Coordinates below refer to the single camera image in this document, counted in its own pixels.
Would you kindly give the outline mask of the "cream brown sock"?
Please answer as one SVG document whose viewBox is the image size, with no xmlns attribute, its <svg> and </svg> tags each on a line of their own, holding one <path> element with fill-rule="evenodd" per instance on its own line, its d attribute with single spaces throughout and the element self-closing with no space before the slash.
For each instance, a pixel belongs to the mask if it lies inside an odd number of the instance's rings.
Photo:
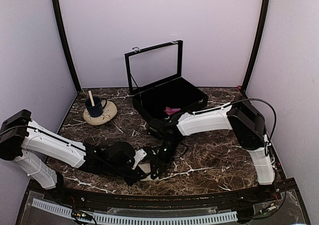
<svg viewBox="0 0 319 225">
<path fill-rule="evenodd" d="M 144 163 L 144 164 L 139 164 L 138 165 L 140 169 L 143 170 L 144 173 L 150 173 L 151 172 L 151 165 L 150 163 Z M 141 179 L 141 182 L 150 182 L 150 181 L 156 181 L 158 180 L 158 178 L 156 179 L 152 179 L 150 175 L 148 175 L 146 178 Z"/>
</svg>

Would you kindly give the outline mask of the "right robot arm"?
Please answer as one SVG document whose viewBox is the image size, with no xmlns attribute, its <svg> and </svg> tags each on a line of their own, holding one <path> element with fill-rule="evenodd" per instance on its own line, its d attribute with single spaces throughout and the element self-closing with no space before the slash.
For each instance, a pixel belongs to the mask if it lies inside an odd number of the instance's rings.
<svg viewBox="0 0 319 225">
<path fill-rule="evenodd" d="M 264 116 L 252 105 L 253 98 L 239 97 L 231 103 L 197 112 L 176 112 L 148 124 L 148 134 L 162 140 L 155 162 L 151 163 L 151 178 L 163 173 L 184 136 L 214 131 L 231 130 L 239 145 L 251 156 L 260 187 L 254 197 L 265 202 L 274 193 L 275 161 L 270 157 L 273 133 L 267 132 Z"/>
</svg>

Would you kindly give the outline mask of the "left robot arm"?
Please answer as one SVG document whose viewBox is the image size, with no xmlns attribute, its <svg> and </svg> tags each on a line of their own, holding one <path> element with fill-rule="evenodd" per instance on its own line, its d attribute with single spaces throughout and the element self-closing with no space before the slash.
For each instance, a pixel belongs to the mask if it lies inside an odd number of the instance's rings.
<svg viewBox="0 0 319 225">
<path fill-rule="evenodd" d="M 49 168 L 36 153 L 60 160 L 80 171 L 97 175 L 123 177 L 128 185 L 145 179 L 139 163 L 145 158 L 143 149 L 135 151 L 127 142 L 117 142 L 106 150 L 88 143 L 76 142 L 57 135 L 31 119 L 31 112 L 21 110 L 6 119 L 0 128 L 0 157 L 17 164 L 36 180 L 59 203 L 70 199 L 63 187 L 63 176 Z"/>
</svg>

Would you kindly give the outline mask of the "magenta purple sock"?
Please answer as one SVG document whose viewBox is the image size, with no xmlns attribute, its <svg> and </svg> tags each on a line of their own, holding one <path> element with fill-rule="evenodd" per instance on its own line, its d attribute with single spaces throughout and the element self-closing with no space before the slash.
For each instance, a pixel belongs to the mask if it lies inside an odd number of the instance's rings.
<svg viewBox="0 0 319 225">
<path fill-rule="evenodd" d="M 179 112 L 181 109 L 177 109 L 177 108 L 170 108 L 170 107 L 165 107 L 164 109 L 164 112 L 167 114 L 167 115 L 172 115 L 176 112 Z"/>
</svg>

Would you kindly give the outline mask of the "black display box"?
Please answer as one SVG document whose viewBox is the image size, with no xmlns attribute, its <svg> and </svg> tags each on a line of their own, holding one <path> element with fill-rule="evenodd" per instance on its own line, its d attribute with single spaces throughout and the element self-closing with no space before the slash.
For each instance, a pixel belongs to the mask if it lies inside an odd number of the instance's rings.
<svg viewBox="0 0 319 225">
<path fill-rule="evenodd" d="M 125 54 L 133 106 L 146 122 L 168 117 L 165 107 L 185 112 L 207 106 L 207 94 L 182 77 L 182 53 L 177 40 Z"/>
</svg>

